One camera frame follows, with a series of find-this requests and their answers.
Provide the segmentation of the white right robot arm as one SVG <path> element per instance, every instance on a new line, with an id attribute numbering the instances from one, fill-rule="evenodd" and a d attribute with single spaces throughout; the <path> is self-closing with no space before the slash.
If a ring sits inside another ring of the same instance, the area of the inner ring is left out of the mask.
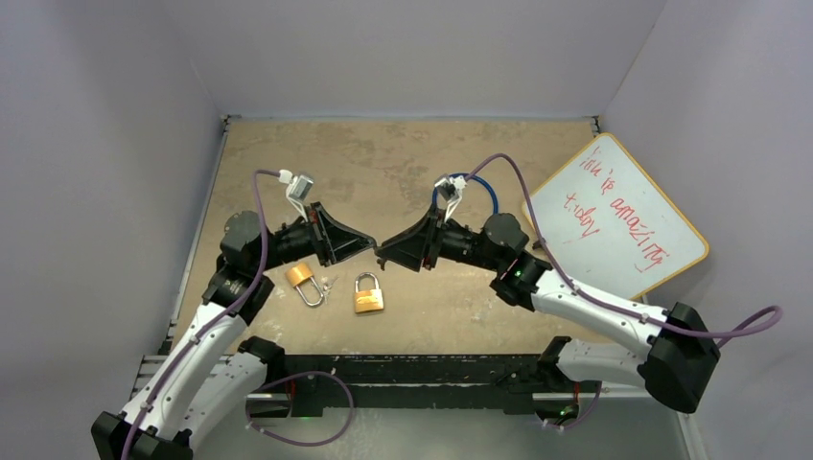
<path id="1" fill-rule="evenodd" d="M 594 287 L 581 287 L 526 250 L 529 237 L 511 214 L 494 214 L 480 231 L 429 209 L 416 224 L 379 245 L 380 265 L 413 271 L 440 259 L 495 272 L 490 287 L 506 304 L 558 316 L 606 338 L 606 344 L 557 338 L 538 376 L 552 390 L 572 381 L 636 386 L 666 407 L 697 410 L 720 359 L 708 328 L 693 307 L 648 306 Z"/>

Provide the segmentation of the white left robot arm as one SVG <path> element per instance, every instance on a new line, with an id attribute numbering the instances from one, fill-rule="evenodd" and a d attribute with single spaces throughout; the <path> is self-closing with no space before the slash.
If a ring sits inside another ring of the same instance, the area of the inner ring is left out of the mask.
<path id="1" fill-rule="evenodd" d="M 290 380 L 284 349 L 257 336 L 243 341 L 220 372 L 214 370 L 270 296 L 274 284 L 265 271 L 312 255 L 330 266 L 375 244 L 318 202 L 275 232 L 254 211 L 230 217 L 217 270 L 187 331 L 142 390 L 119 412 L 101 413 L 91 427 L 99 456 L 192 458 L 203 437 L 249 393 L 272 392 Z"/>

